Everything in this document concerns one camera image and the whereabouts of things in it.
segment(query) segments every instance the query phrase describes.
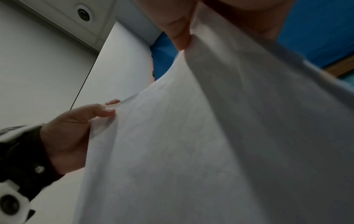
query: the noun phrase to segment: wooden trim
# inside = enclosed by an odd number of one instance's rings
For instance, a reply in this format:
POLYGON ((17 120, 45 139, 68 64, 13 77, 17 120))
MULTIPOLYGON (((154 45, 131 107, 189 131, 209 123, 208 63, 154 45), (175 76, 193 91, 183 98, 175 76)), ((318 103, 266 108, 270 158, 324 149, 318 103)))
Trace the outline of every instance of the wooden trim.
POLYGON ((324 70, 336 77, 352 72, 354 71, 354 55, 339 60, 325 67, 324 70))

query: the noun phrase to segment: white cloth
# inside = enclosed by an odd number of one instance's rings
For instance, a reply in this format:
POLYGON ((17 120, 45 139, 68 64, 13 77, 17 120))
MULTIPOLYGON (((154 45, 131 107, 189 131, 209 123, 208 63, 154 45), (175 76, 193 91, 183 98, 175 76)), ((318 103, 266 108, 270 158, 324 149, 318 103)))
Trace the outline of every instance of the white cloth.
POLYGON ((203 4, 191 30, 93 121, 74 223, 353 223, 353 92, 203 4))

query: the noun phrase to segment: hand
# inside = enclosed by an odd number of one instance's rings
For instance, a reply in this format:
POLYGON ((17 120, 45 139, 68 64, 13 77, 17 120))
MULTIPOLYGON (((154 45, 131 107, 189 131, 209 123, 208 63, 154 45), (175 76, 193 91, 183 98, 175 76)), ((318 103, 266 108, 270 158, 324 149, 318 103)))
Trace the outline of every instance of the hand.
POLYGON ((104 105, 91 104, 69 110, 41 129, 41 140, 58 174, 66 174, 85 166, 91 119, 115 115, 115 109, 106 105, 119 103, 112 100, 104 105))
MULTIPOLYGON (((190 41, 190 22, 200 0, 137 0, 140 7, 170 37, 178 50, 190 41)), ((295 0, 204 0, 240 28, 276 39, 295 0)))

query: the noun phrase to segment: ceiling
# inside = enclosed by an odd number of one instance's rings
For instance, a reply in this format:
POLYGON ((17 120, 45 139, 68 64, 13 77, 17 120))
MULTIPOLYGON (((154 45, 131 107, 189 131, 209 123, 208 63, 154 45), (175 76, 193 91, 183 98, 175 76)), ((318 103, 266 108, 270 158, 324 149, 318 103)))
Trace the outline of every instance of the ceiling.
POLYGON ((133 0, 20 0, 76 38, 100 51, 115 23, 119 21, 152 45, 161 31, 133 0), (85 22, 77 13, 84 5, 94 18, 85 22))

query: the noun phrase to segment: dark sleeve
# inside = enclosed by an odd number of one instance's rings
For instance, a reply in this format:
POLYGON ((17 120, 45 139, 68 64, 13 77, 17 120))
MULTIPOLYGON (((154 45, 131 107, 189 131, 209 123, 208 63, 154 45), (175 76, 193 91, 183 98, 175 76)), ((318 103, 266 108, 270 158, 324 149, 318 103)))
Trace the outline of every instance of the dark sleeve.
POLYGON ((0 182, 13 181, 20 187, 18 192, 30 201, 44 187, 62 177, 54 170, 45 152, 39 135, 41 128, 20 133, 8 142, 0 142, 0 182))

